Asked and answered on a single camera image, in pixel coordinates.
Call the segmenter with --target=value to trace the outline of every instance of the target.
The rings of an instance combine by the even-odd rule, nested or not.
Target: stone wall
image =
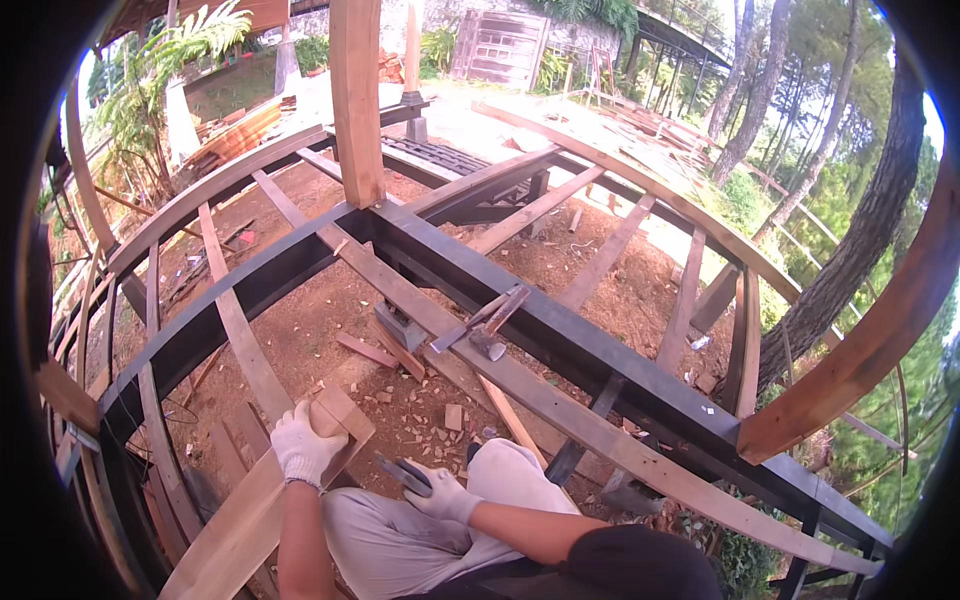
[[[539,8],[523,0],[425,0],[423,10],[423,30],[433,31],[438,27],[459,24],[469,9],[481,11],[525,12],[543,15]],[[329,11],[320,10],[299,14],[290,19],[290,30],[294,38],[302,36],[326,36],[329,33]],[[406,50],[407,0],[382,0],[380,5],[380,45],[387,52],[403,54]],[[276,37],[279,29],[271,30],[266,38]],[[620,33],[611,27],[599,23],[579,24],[551,22],[547,45],[564,48],[574,45],[588,49],[593,44],[610,52],[611,60],[616,60],[620,47]]]

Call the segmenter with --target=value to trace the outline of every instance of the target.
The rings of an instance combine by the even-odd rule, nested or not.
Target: forearm
[[[317,490],[292,481],[283,493],[283,528],[277,574],[283,600],[334,597],[333,566],[326,548]]]
[[[609,527],[604,521],[581,515],[481,502],[470,515],[470,527],[507,543],[540,564],[565,561],[583,534]]]

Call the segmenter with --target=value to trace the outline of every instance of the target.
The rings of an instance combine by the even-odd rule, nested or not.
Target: gloved hand
[[[483,502],[483,498],[465,490],[457,478],[445,468],[427,468],[410,459],[407,459],[407,462],[420,469],[433,488],[433,495],[429,498],[404,490],[403,495],[410,504],[417,507],[420,512],[439,520],[457,521],[463,525],[469,525],[473,509]]]
[[[292,411],[283,413],[270,434],[276,459],[287,483],[305,481],[321,491],[320,478],[330,461],[345,445],[348,437],[340,434],[321,438],[310,427],[310,400],[304,400]]]

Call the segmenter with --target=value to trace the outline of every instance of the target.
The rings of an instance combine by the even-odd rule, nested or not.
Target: brick pile
[[[382,84],[402,84],[403,74],[400,72],[400,58],[396,52],[387,52],[380,48],[380,70],[377,77]]]

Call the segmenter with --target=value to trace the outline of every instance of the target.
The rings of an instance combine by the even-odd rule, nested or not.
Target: railing
[[[683,0],[636,0],[636,5],[670,27],[679,25],[691,39],[700,41],[724,60],[732,60],[733,40]]]

